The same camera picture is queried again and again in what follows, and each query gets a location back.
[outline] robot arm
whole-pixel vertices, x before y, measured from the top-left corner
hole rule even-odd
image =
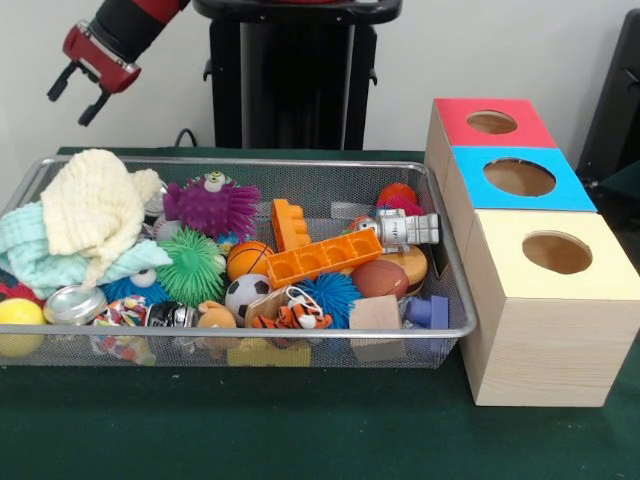
[[[71,62],[49,90],[49,99],[55,102],[80,69],[102,92],[78,120],[88,126],[111,95],[138,78],[136,60],[189,1],[105,0],[90,23],[79,22],[67,35],[63,51]]]

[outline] stacked boxes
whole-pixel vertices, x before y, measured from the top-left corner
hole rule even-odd
[[[426,164],[478,328],[478,405],[601,406],[640,327],[640,277],[525,100],[438,99]]]

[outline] toy robot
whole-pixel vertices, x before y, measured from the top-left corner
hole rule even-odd
[[[440,219],[437,213],[407,217],[404,210],[378,210],[376,218],[356,225],[356,231],[373,228],[384,253],[407,253],[409,245],[440,243]]]

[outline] white wall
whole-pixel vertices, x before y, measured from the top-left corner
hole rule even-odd
[[[625,13],[634,0],[405,0],[378,27],[380,83],[367,149],[425,146],[434,96],[530,98],[575,162]],[[213,144],[202,82],[208,22],[189,8],[141,58],[142,76],[89,128],[77,125],[97,88],[76,74],[56,103],[46,92],[66,66],[61,45],[101,0],[0,0],[0,205],[37,158],[61,145],[162,146],[183,127]]]

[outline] red ball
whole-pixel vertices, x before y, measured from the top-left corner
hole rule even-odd
[[[351,278],[365,298],[395,295],[400,300],[409,288],[409,277],[404,269],[386,260],[361,265],[353,271]]]
[[[382,189],[380,195],[378,195],[378,205],[386,203],[390,198],[396,195],[406,198],[409,202],[417,205],[418,194],[409,186],[404,183],[392,183]]]

